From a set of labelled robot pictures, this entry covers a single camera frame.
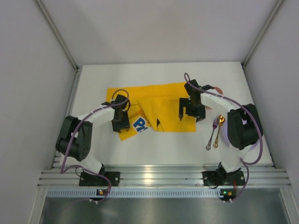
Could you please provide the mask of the yellow printed cloth placemat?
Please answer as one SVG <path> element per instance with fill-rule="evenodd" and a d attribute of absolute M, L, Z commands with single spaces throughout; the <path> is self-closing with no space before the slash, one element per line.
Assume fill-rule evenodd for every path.
<path fill-rule="evenodd" d="M 148 128 L 156 132 L 192 133 L 196 131 L 196 119 L 188 115 L 179 118 L 179 100 L 188 98 L 184 83 L 171 83 L 137 87 L 122 87 L 118 94 L 129 93 L 128 106 L 130 128 L 121 131 L 121 141 L 127 140 Z"/>

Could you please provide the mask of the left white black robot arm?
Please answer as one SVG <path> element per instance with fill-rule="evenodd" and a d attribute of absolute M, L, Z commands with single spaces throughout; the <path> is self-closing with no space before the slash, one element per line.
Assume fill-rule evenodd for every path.
<path fill-rule="evenodd" d="M 91 175 L 100 175 L 104 165 L 91 154 L 93 130 L 108 122 L 114 132 L 128 130 L 130 105 L 128 96 L 118 94 L 111 102 L 104 102 L 87 114 L 67 116 L 55 145 L 56 150 L 64 155 L 60 172 L 64 174 L 71 168 L 80 168 Z"/>

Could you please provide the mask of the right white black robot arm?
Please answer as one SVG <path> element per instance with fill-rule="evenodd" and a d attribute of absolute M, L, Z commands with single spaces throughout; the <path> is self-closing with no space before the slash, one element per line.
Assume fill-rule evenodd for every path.
<path fill-rule="evenodd" d="M 210 85 L 200 86 L 185 73 L 184 88 L 188 98 L 180 98 L 178 117 L 194 117 L 197 122 L 206 118 L 206 108 L 217 113 L 216 125 L 220 121 L 226 124 L 228 149 L 221 153 L 218 168 L 210 174 L 204 174 L 204 184 L 224 185 L 237 180 L 241 165 L 255 165 L 263 153 L 263 129 L 256 106 L 241 105 L 237 101 L 219 94 Z"/>

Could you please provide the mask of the gold metal spoon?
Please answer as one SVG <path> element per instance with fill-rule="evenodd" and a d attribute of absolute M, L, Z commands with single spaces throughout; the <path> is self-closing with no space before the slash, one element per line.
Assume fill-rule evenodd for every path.
<path fill-rule="evenodd" d="M 225 117 L 222 115 L 220 115 L 218 118 L 218 131 L 217 131 L 217 135 L 216 135 L 216 138 L 215 138 L 215 141 L 213 144 L 214 148 L 218 147 L 220 130 L 221 130 L 221 127 L 223 126 L 223 124 L 225 123 L 225 120 L 226 120 Z"/>

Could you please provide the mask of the lilac plastic plate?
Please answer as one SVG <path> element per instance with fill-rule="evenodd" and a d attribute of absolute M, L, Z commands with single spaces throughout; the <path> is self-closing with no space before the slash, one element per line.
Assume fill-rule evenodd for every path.
<path fill-rule="evenodd" d="M 221 140 L 224 142 L 224 144 L 229 147 L 230 141 L 228 139 L 228 122 L 225 121 L 225 123 L 222 125 L 222 128 L 220 130 L 220 136 L 221 136 Z M 249 150 L 256 148 L 257 146 L 259 146 L 259 140 L 257 140 L 257 142 L 253 145 L 249 145 Z"/>

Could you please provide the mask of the pink plastic cup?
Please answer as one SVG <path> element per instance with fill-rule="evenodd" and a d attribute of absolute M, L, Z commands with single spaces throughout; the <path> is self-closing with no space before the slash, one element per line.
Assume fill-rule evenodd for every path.
<path fill-rule="evenodd" d="M 223 94 L 223 91 L 222 91 L 221 88 L 219 88 L 219 87 L 217 87 L 217 86 L 214 86 L 214 89 L 215 89 L 219 94 L 221 94 L 221 95 Z"/>

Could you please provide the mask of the purple metal fork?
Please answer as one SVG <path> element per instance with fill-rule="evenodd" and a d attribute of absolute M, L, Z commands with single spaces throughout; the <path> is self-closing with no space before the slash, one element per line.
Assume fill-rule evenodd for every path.
<path fill-rule="evenodd" d="M 216 117 L 213 121 L 213 124 L 212 124 L 212 133 L 211 133 L 211 136 L 210 136 L 210 139 L 206 145 L 206 150 L 209 151 L 211 149 L 211 144 L 212 144 L 212 139 L 213 139 L 213 135 L 214 135 L 214 132 L 219 124 L 219 119 L 220 119 L 220 116 Z"/>

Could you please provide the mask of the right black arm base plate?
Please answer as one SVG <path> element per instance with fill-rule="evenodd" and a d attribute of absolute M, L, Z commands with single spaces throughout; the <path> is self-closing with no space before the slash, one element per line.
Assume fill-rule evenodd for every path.
<path fill-rule="evenodd" d="M 245 184 L 245 177 L 242 171 L 233 173 L 223 173 L 217 171 L 204 171 L 202 173 L 204 186 L 216 188 L 219 186 L 243 186 Z"/>

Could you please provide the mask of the aluminium mounting rail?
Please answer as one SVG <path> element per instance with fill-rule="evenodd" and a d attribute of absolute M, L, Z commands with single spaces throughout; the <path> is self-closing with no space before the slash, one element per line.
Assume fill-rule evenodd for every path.
<path fill-rule="evenodd" d="M 107 171 L 120 173 L 121 187 L 203 187 L 204 171 L 214 171 L 213 166 L 106 166 Z M 242 167 L 249 178 L 249 188 L 290 187 L 291 181 L 285 169 L 272 166 Z M 59 168 L 43 170 L 39 187 L 75 187 L 79 185 L 79 172 L 71 168 L 61 174 Z"/>

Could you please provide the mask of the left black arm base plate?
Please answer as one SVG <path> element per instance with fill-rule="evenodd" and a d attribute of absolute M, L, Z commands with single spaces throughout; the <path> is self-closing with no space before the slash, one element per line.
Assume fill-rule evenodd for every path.
<path fill-rule="evenodd" d="M 120 183 L 120 172 L 104 173 L 104 176 L 111 182 L 111 186 L 119 186 Z M 81 187 L 95 187 L 95 186 L 108 186 L 108 181 L 97 175 L 92 175 L 86 172 L 80 174 L 79 186 Z"/>

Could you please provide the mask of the aluminium frame post left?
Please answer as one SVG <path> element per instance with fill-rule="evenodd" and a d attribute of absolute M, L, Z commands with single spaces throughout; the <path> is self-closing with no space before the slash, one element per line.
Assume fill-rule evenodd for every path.
<path fill-rule="evenodd" d="M 41 14 L 43 15 L 46 23 L 48 24 L 51 32 L 53 33 L 55 39 L 57 40 L 58 44 L 60 45 L 62 51 L 64 52 L 65 56 L 67 57 L 68 61 L 70 62 L 72 68 L 75 71 L 79 70 L 79 66 L 77 65 L 77 63 L 75 62 L 67 44 L 65 43 L 63 37 L 61 36 L 55 22 L 53 21 L 49 11 L 47 10 L 45 4 L 43 3 L 42 0 L 34 0 L 34 3 L 36 4 L 38 10 L 41 12 Z"/>

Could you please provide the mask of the aluminium frame post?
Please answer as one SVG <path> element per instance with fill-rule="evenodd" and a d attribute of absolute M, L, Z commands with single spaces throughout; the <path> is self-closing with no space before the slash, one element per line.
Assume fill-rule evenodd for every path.
<path fill-rule="evenodd" d="M 266 17 L 265 22 L 263 23 L 260 31 L 258 32 L 257 36 L 255 37 L 250 49 L 248 50 L 248 53 L 246 54 L 244 60 L 241 62 L 242 68 L 245 68 L 247 64 L 249 63 L 250 59 L 254 55 L 255 51 L 257 50 L 259 44 L 261 43 L 263 37 L 267 33 L 268 29 L 270 28 L 271 24 L 275 20 L 277 14 L 279 13 L 281 7 L 285 3 L 285 0 L 277 0 L 275 1 L 274 6 L 272 7 L 271 11 Z"/>
<path fill-rule="evenodd" d="M 61 36 L 55 22 L 53 21 L 49 11 L 47 10 L 45 4 L 43 3 L 42 0 L 34 0 L 34 3 L 36 4 L 38 10 L 41 12 L 41 14 L 43 15 L 46 23 L 48 24 L 51 32 L 53 33 L 55 39 L 57 40 L 58 44 L 60 45 L 62 51 L 64 52 L 65 56 L 67 57 L 68 61 L 70 62 L 72 68 L 75 71 L 79 70 L 79 66 L 77 65 L 77 63 L 75 62 L 67 44 L 65 43 L 63 37 Z"/>

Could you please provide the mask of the aluminium frame post right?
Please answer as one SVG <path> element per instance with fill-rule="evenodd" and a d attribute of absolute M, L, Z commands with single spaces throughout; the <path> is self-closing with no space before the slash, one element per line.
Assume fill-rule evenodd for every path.
<path fill-rule="evenodd" d="M 270 28 L 271 24 L 275 20 L 277 14 L 279 13 L 281 7 L 285 3 L 285 0 L 277 0 L 275 1 L 274 6 L 272 7 L 271 11 L 266 17 L 265 22 L 263 23 L 260 31 L 258 32 L 257 36 L 255 37 L 250 49 L 248 50 L 248 53 L 246 54 L 244 60 L 241 62 L 242 68 L 245 68 L 247 64 L 249 63 L 250 59 L 254 55 L 255 51 L 257 50 L 259 44 L 261 43 L 263 37 L 267 33 L 268 29 Z"/>

